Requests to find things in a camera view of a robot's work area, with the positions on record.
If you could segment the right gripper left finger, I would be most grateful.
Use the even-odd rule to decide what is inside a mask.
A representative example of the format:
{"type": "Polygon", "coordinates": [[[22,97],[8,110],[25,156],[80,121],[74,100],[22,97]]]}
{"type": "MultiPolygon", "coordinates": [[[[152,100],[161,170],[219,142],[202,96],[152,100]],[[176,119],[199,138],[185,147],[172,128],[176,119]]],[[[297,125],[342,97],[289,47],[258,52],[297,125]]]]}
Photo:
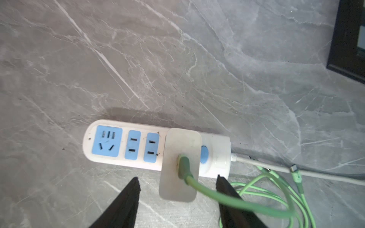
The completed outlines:
{"type": "Polygon", "coordinates": [[[91,227],[133,228],[136,222],[140,191],[139,180],[134,177],[91,227]]]}

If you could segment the white usb charger adapter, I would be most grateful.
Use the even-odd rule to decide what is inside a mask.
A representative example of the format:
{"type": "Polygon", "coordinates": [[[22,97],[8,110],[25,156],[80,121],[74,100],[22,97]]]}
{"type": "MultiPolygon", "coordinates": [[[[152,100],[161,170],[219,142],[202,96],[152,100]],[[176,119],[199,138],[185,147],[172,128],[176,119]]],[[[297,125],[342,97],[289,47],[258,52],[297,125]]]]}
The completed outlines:
{"type": "Polygon", "coordinates": [[[192,202],[197,190],[189,186],[187,177],[198,180],[202,137],[197,131],[172,128],[167,132],[159,195],[165,200],[192,202]]]}

